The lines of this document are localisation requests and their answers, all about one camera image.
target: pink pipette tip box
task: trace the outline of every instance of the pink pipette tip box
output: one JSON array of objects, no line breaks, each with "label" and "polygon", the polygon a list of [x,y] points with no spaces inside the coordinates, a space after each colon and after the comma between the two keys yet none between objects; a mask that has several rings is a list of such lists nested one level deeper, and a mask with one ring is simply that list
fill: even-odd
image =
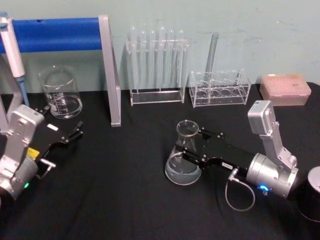
[{"label": "pink pipette tip box", "polygon": [[305,105],[311,89],[300,74],[269,74],[262,77],[260,93],[274,106]]}]

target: light blue wall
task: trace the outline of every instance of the light blue wall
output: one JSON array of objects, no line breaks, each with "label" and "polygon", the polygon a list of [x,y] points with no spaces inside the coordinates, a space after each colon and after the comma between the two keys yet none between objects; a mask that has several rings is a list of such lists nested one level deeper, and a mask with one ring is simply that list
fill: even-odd
[{"label": "light blue wall", "polygon": [[[212,32],[219,32],[214,69],[245,68],[254,83],[269,73],[302,73],[320,83],[318,0],[1,0],[14,19],[109,15],[121,87],[126,88],[123,47],[131,26],[183,29],[192,44],[189,71],[204,71]],[[73,65],[81,91],[104,88],[97,51],[24,54],[27,90],[39,92],[38,72],[49,64]],[[3,83],[1,91],[6,88]]]}]

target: erlenmeyer flask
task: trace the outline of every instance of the erlenmeyer flask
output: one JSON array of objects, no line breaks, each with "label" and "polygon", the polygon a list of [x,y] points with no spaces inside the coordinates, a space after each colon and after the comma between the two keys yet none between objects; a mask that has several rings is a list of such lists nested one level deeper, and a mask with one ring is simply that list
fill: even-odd
[{"label": "erlenmeyer flask", "polygon": [[[176,126],[178,133],[177,141],[184,147],[192,151],[197,151],[195,146],[194,137],[199,131],[199,126],[193,121],[183,120]],[[201,169],[185,160],[183,153],[173,148],[164,168],[165,175],[173,183],[178,185],[190,185],[196,182],[200,175]]]}]

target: black tablecloth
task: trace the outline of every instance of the black tablecloth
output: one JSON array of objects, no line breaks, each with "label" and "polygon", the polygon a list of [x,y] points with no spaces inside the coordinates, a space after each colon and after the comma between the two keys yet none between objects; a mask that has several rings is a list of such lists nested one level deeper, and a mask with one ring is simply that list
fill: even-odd
[{"label": "black tablecloth", "polygon": [[[306,171],[320,166],[320,86],[309,85],[305,106],[275,107],[282,142]],[[247,118],[251,105],[261,99],[256,85],[246,105],[198,108],[188,94],[184,104],[130,106],[123,91],[120,128],[110,126],[104,92],[82,92],[81,99],[80,115],[70,120],[49,116],[48,121],[67,131],[82,120],[83,138],[48,155],[57,167],[42,181],[33,180],[18,198],[0,225],[0,239],[320,239],[320,225],[302,217],[295,202],[278,196],[255,190],[252,210],[230,209],[224,196],[229,172],[223,169],[205,170],[198,182],[183,187],[165,177],[176,125],[184,119],[223,131],[234,146],[265,153]],[[39,107],[45,99],[31,94],[30,102]],[[231,184],[229,190],[234,205],[250,204],[247,189]]]}]

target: blue padded bar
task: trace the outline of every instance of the blue padded bar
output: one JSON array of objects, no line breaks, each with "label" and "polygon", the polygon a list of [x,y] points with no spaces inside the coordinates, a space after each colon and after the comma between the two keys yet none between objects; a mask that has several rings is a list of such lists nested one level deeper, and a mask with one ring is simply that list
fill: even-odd
[{"label": "blue padded bar", "polygon": [[97,17],[14,20],[13,28],[21,53],[101,50]]}]

